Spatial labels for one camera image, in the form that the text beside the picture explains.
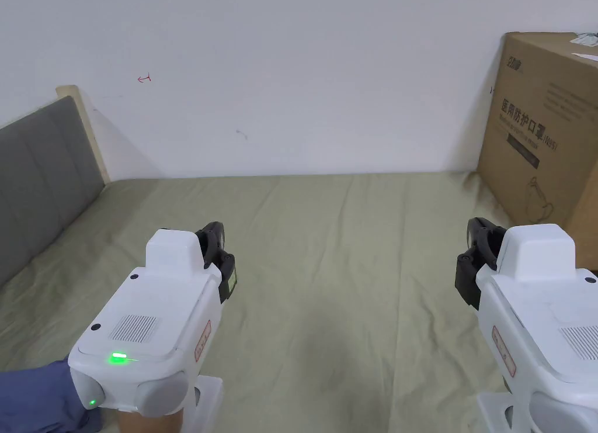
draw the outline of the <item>bed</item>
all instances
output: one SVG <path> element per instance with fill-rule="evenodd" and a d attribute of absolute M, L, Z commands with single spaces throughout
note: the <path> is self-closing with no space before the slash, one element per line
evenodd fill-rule
<path fill-rule="evenodd" d="M 471 216 L 509 223 L 477 175 L 108 182 L 67 100 L 98 188 L 0 280 L 0 370 L 65 357 L 157 229 L 221 220 L 239 285 L 202 369 L 225 384 L 217 432 L 475 431 L 475 394 L 502 378 L 455 262 Z"/>

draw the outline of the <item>speaker grille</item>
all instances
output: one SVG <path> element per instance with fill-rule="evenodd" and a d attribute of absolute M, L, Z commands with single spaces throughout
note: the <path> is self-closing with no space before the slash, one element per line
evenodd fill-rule
<path fill-rule="evenodd" d="M 560 331 L 582 360 L 598 360 L 598 326 L 562 327 Z"/>
<path fill-rule="evenodd" d="M 160 322 L 159 317 L 128 314 L 123 316 L 110 333 L 111 340 L 149 342 Z"/>

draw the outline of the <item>white mount base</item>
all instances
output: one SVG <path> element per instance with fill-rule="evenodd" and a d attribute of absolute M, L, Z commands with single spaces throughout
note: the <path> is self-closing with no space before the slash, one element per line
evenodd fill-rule
<path fill-rule="evenodd" d="M 197 376 L 193 397 L 183 411 L 181 433 L 210 433 L 214 429 L 216 417 L 222 405 L 224 389 L 222 379 Z M 199 390 L 199 403 L 196 405 L 196 389 Z"/>
<path fill-rule="evenodd" d="M 478 394 L 478 407 L 482 414 L 482 422 L 486 426 L 483 433 L 512 433 L 505 412 L 514 404 L 513 395 L 509 392 L 482 392 Z"/>

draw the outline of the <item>blue sleeve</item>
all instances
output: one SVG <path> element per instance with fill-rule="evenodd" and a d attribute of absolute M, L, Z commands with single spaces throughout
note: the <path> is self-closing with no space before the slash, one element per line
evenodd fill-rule
<path fill-rule="evenodd" d="M 92 433 L 102 429 L 98 408 L 86 410 L 67 358 L 36 369 L 0 373 L 3 433 Z"/>

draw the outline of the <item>gray rounded knob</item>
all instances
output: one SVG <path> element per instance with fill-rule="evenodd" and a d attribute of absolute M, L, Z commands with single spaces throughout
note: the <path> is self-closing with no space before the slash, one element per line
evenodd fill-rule
<path fill-rule="evenodd" d="M 71 378 L 77 395 L 86 410 L 93 410 L 104 403 L 106 395 L 102 386 L 95 379 L 73 368 L 71 368 Z"/>
<path fill-rule="evenodd" d="M 178 372 L 166 379 L 152 380 L 137 387 L 135 406 L 145 417 L 160 417 L 173 412 L 185 400 L 189 379 Z"/>

